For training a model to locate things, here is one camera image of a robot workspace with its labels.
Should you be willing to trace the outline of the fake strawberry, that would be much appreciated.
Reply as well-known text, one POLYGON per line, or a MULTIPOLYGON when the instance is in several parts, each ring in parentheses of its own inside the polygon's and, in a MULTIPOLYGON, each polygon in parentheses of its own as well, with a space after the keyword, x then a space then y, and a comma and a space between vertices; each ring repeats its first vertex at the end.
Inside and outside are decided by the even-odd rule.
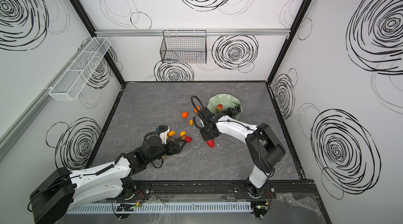
POLYGON ((206 143, 208 144, 209 147, 214 147, 215 146, 214 140, 209 140, 206 143))
POLYGON ((189 142, 192 142, 193 139, 191 137, 185 135, 182 137, 182 140, 185 140, 187 143, 189 143, 189 142))
POLYGON ((223 109, 223 105, 222 104, 218 104, 215 108, 216 113, 221 112, 223 109))

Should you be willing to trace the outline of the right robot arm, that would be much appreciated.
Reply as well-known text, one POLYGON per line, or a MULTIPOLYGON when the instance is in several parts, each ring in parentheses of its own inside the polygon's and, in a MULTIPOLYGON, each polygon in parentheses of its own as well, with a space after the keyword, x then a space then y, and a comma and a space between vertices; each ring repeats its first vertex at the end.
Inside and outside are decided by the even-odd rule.
POLYGON ((286 150, 270 126, 246 124, 220 112, 213 114, 207 108, 196 108, 202 126, 197 126, 203 140, 209 147, 214 147, 214 139, 221 134, 229 135, 245 143, 254 168, 248 177, 248 193, 253 198, 265 192, 269 175, 282 160, 286 150))

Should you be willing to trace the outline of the fake orange upper right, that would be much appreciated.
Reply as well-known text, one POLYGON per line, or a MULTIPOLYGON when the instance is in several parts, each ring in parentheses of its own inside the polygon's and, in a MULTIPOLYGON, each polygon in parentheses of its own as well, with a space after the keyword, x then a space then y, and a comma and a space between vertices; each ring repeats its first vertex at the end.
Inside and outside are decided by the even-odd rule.
POLYGON ((195 111, 195 113, 199 113, 199 112, 201 111, 201 108, 200 108, 199 106, 197 106, 197 107, 194 109, 194 111, 195 111))

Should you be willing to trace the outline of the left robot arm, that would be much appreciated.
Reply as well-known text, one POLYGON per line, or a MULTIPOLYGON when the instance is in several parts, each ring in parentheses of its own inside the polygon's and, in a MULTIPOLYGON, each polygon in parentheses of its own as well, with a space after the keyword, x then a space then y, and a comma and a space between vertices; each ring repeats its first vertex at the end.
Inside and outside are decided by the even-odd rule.
POLYGON ((71 210, 106 198, 116 198, 131 187, 131 176, 165 156, 181 153, 186 140, 163 142, 156 135, 112 162, 91 168, 56 169, 30 195, 27 206, 36 224, 54 224, 71 210))

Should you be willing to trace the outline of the light green wavy fruit bowl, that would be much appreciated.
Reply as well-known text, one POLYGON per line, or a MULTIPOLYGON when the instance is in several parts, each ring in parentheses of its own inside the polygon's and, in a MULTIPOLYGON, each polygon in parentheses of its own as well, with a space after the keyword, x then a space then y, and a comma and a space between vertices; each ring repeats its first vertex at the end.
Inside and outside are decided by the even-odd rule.
POLYGON ((211 97, 209 99, 207 108, 212 113, 217 114, 216 111, 215 111, 215 108, 216 108, 216 106, 218 104, 222 104, 223 105, 222 110, 225 110, 225 109, 227 109, 229 107, 233 107, 233 102, 241 104, 239 99, 237 99, 236 97, 234 97, 234 96, 232 96, 230 94, 218 94, 218 95, 215 95, 215 96, 213 96, 213 97, 211 97))

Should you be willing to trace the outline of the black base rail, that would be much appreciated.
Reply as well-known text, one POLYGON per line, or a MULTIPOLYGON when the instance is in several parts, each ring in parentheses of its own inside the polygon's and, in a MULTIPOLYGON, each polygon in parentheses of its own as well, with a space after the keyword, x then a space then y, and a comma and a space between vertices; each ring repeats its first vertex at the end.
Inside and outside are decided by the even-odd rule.
POLYGON ((234 199, 276 198, 276 194, 313 193, 313 180, 268 180, 255 189, 248 180, 229 181, 133 181, 125 184, 123 192, 108 199, 116 201, 148 200, 160 195, 224 195, 234 199))

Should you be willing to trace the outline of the dark fake grape bunch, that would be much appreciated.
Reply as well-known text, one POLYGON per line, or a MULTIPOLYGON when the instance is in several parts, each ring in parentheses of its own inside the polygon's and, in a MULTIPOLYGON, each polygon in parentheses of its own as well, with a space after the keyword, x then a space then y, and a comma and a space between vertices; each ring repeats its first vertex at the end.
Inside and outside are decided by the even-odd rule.
POLYGON ((235 119, 236 116, 242 113, 241 104, 233 102, 233 107, 229 107, 222 111, 225 115, 235 119))

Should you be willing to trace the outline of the white mesh wall shelf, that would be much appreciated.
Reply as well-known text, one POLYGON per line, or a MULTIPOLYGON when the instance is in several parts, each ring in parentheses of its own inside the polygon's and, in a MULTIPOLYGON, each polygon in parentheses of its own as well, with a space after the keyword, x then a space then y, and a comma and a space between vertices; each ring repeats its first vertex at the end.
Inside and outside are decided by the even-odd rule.
POLYGON ((110 47, 106 37, 85 41, 49 95, 56 101, 74 101, 86 86, 104 88, 111 79, 111 69, 105 60, 110 47))

